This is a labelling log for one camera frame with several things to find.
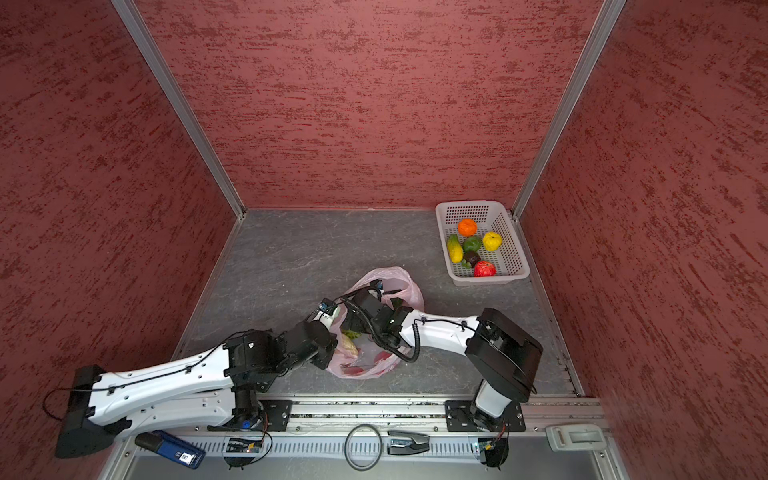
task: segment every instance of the orange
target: orange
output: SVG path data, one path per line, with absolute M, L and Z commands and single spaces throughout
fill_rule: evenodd
M 458 222 L 458 232 L 464 237 L 471 237 L 478 231 L 478 224 L 474 220 L 465 218 Z

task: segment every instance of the plastic basket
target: plastic basket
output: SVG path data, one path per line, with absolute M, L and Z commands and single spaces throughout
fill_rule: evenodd
M 435 208 L 437 224 L 442 239 L 442 255 L 445 266 L 453 283 L 458 286 L 467 285 L 502 285 L 512 280 L 520 280 L 531 273 L 528 261 L 525 259 L 520 239 L 512 228 L 512 220 L 507 209 L 499 202 L 476 200 L 466 202 L 445 202 Z M 465 268 L 460 263 L 452 263 L 445 242 L 453 233 L 458 234 L 458 222 L 471 218 L 478 224 L 476 236 L 483 238 L 487 232 L 496 232 L 502 236 L 502 245 L 495 252 L 489 252 L 484 247 L 478 250 L 480 258 L 491 262 L 496 267 L 495 276 L 473 275 L 471 268 Z

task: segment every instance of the metal corner post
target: metal corner post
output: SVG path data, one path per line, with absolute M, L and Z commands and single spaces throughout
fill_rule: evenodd
M 176 83 L 174 75 L 170 72 L 168 64 L 154 42 L 152 34 L 144 23 L 136 4 L 133 0 L 111 1 L 125 24 L 125 28 L 128 29 L 128 33 L 131 34 L 136 46 L 138 46 L 139 51 L 144 56 L 144 60 L 149 65 L 150 70 L 152 70 L 154 77 L 157 79 L 163 92 L 165 92 L 166 97 L 168 97 L 168 101 L 176 111 L 176 115 L 178 115 L 184 128 L 187 129 L 187 133 L 194 142 L 195 147 L 197 147 L 197 151 L 200 152 L 201 157 L 214 176 L 214 180 L 226 197 L 235 215 L 238 219 L 242 219 L 247 208 L 240 199 L 240 196 L 237 195 L 237 191 L 219 161 L 216 151 L 208 141 L 202 126 L 200 126 L 200 122 L 197 121 L 197 117 L 195 117 L 192 111 L 192 107 L 190 107 L 178 83 Z
M 560 135 L 576 106 L 576 102 L 578 102 L 579 96 L 581 96 L 581 91 L 584 90 L 584 86 L 587 84 L 592 69 L 598 62 L 600 53 L 603 51 L 611 30 L 616 25 L 616 20 L 621 13 L 621 9 L 624 7 L 625 1 L 605 0 L 600 8 L 598 17 L 592 26 L 592 31 L 571 74 L 571 80 L 568 81 L 568 85 L 565 87 L 563 98 L 560 100 L 558 109 L 554 113 L 547 134 L 541 142 L 541 148 L 533 160 L 531 171 L 528 172 L 522 189 L 520 189 L 520 194 L 518 194 L 515 200 L 515 205 L 512 207 L 512 218 L 514 220 L 522 218 L 523 210 L 531 199 L 536 183 L 539 177 L 541 177 L 542 172 L 544 172 L 547 162 L 549 162 L 549 157 L 552 155 L 552 151 L 560 139 Z

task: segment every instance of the plastic bag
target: plastic bag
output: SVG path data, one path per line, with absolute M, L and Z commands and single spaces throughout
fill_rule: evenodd
M 368 272 L 355 285 L 346 291 L 349 293 L 362 286 L 368 285 L 371 281 L 380 279 L 384 282 L 384 291 L 401 289 L 394 295 L 382 296 L 382 302 L 392 308 L 392 299 L 401 298 L 404 306 L 410 306 L 417 310 L 424 310 L 424 297 L 419 286 L 416 285 L 404 269 L 399 266 L 390 266 L 387 268 L 377 268 Z M 328 364 L 328 371 L 341 379 L 374 379 L 384 375 L 394 369 L 400 362 L 400 358 L 382 350 L 376 345 L 369 335 L 363 334 L 351 342 L 354 349 L 349 345 L 341 333 L 341 324 L 346 318 L 346 307 L 342 304 L 341 314 L 336 321 L 331 324 L 330 332 L 335 333 L 339 339 L 339 345 L 333 353 L 333 358 Z M 409 347 L 401 346 L 400 351 L 407 353 Z

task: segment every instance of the textured red wall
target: textured red wall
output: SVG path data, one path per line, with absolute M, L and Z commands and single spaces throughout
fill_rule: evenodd
M 511 206 L 601 0 L 137 0 L 248 207 Z
M 167 361 L 233 214 L 109 2 L 6 2 L 0 31 L 0 478 L 89 478 L 42 396 Z
M 768 5 L 627 2 L 523 227 L 633 480 L 768 478 Z

